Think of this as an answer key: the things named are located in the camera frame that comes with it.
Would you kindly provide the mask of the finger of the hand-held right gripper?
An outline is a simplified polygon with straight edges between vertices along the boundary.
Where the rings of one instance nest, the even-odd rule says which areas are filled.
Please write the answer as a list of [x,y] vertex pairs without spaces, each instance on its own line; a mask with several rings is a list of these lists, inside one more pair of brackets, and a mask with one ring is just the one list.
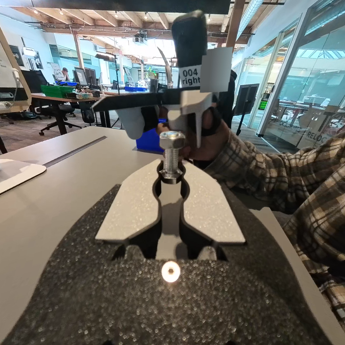
[[189,114],[195,114],[196,146],[201,147],[201,131],[203,113],[211,107],[212,92],[182,91],[180,97],[180,115],[187,119]]
[[144,132],[156,129],[161,104],[160,93],[125,93],[103,97],[92,109],[95,112],[114,110],[128,137],[137,140]]

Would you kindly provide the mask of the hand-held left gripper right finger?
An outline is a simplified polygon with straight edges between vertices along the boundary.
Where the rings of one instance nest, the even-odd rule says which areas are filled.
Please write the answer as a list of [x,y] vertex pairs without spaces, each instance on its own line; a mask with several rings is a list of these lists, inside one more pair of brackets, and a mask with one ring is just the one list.
[[189,259],[196,259],[205,247],[222,258],[223,246],[244,245],[246,239],[220,184],[190,162],[180,166],[182,203],[180,238]]

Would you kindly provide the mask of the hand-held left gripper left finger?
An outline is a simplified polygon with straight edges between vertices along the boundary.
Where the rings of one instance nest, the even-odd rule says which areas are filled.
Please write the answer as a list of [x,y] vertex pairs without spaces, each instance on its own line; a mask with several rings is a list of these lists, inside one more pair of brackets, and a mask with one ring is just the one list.
[[156,159],[121,184],[96,236],[97,241],[136,245],[147,259],[155,259],[162,235],[162,192]]

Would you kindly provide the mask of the blue plastic bin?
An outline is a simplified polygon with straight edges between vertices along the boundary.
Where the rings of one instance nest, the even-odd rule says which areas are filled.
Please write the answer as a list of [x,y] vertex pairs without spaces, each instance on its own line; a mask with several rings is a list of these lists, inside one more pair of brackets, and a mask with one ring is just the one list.
[[153,128],[146,132],[140,132],[140,130],[142,130],[142,128],[139,125],[137,125],[136,136],[138,136],[139,134],[141,134],[141,136],[136,138],[136,150],[142,152],[162,154],[164,150],[160,147],[160,139],[159,135],[156,132],[156,129]]

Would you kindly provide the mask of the steel hex nut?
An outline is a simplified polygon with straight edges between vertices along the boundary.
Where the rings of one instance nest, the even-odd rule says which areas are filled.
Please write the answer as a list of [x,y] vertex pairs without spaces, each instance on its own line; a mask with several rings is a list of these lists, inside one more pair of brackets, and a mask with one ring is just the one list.
[[165,184],[176,185],[179,182],[181,182],[182,177],[183,177],[183,172],[179,169],[174,173],[168,173],[164,169],[159,171],[159,178],[161,182]]

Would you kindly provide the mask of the steel hex bolt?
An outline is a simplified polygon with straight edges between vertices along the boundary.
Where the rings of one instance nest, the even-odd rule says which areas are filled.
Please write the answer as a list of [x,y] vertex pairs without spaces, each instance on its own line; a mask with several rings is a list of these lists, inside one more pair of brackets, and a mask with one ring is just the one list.
[[164,150],[163,169],[168,173],[176,172],[179,167],[179,151],[185,146],[185,135],[180,131],[162,132],[159,144]]

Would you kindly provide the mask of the person's right forearm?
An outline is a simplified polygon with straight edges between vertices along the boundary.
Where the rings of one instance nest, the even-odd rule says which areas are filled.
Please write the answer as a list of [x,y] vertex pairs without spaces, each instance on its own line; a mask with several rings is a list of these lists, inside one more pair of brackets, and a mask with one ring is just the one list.
[[294,154],[264,154],[230,133],[205,172],[291,215],[282,229],[344,329],[344,132]]

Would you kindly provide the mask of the person's right hand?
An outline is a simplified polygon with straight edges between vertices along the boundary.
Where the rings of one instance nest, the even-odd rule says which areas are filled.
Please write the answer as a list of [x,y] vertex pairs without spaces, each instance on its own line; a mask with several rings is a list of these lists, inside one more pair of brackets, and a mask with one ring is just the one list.
[[[160,107],[161,117],[167,117],[167,109]],[[202,129],[209,130],[212,128],[215,119],[215,109],[208,108],[202,114]],[[160,123],[156,127],[156,132],[160,135],[167,132],[170,127],[167,123]],[[213,135],[201,137],[201,147],[197,148],[196,134],[192,129],[188,128],[186,132],[185,146],[179,150],[179,160],[197,160],[197,161],[213,161],[229,140],[230,130],[227,124],[221,119],[219,126]]]

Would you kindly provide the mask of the black tripod light stand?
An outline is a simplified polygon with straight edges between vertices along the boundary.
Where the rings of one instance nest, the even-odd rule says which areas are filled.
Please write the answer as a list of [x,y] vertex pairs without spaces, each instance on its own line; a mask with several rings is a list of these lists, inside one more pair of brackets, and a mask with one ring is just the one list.
[[[100,59],[106,63],[113,63],[115,65],[115,73],[116,73],[116,83],[117,83],[117,91],[118,94],[120,94],[119,90],[119,68],[117,64],[117,55],[115,54],[115,51],[109,53],[109,52],[100,52],[97,51],[97,54],[95,55],[97,59]],[[105,128],[111,128],[111,123],[110,123],[110,114],[108,110],[105,111],[98,111],[100,115],[100,120],[101,120],[101,126]]]

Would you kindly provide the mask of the black computer monitor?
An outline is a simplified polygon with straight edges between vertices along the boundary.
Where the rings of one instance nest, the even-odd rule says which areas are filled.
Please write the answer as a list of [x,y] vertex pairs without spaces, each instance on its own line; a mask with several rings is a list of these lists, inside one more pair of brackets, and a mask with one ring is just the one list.
[[84,68],[87,83],[90,89],[98,89],[97,87],[97,78],[96,78],[96,71],[92,68]]
[[83,87],[88,87],[87,77],[83,68],[75,67],[75,80]]

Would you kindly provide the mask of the black ceiling panel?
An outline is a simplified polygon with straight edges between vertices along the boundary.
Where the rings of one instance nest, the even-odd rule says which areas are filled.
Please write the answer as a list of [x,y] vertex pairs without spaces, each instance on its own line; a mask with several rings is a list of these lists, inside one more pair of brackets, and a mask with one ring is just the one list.
[[230,0],[32,0],[34,7],[79,10],[227,14]]

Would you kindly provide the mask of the black office chair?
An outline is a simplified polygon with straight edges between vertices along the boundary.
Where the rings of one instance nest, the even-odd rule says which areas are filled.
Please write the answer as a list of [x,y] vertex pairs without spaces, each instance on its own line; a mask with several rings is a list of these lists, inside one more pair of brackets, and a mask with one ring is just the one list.
[[48,124],[46,127],[42,128],[38,134],[40,136],[44,136],[45,132],[51,130],[54,127],[58,128],[60,135],[67,134],[66,127],[70,128],[70,129],[71,128],[81,129],[82,128],[81,126],[67,122],[66,115],[69,113],[73,114],[73,110],[67,111],[64,108],[64,105],[61,105],[61,104],[59,104],[59,105],[54,104],[54,105],[51,105],[47,108],[41,108],[41,114],[42,115],[48,115],[52,118],[54,117],[55,121]]

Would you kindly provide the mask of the wooden office desk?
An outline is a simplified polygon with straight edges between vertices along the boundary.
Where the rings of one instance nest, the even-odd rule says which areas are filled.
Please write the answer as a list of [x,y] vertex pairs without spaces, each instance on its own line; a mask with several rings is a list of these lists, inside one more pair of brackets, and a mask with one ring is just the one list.
[[41,114],[41,108],[47,108],[54,104],[61,104],[66,105],[67,103],[72,103],[74,105],[80,106],[82,108],[91,108],[92,105],[103,98],[101,97],[91,97],[86,99],[76,99],[76,98],[55,98],[55,97],[47,97],[43,93],[32,93],[31,94],[31,105],[29,106],[29,110],[36,114],[37,116],[48,116]]

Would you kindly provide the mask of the green plastic crate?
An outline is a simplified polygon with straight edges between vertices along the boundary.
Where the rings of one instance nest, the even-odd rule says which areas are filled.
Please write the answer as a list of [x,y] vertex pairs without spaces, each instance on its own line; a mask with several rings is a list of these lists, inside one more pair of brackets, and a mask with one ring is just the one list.
[[47,97],[68,98],[68,94],[73,93],[75,87],[66,85],[40,85],[42,93]]

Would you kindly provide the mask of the white stand base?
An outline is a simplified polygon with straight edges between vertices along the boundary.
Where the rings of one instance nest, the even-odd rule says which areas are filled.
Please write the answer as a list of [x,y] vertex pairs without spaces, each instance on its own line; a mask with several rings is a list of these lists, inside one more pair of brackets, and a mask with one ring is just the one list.
[[0,194],[43,174],[47,168],[43,165],[21,162],[11,159],[0,160]]

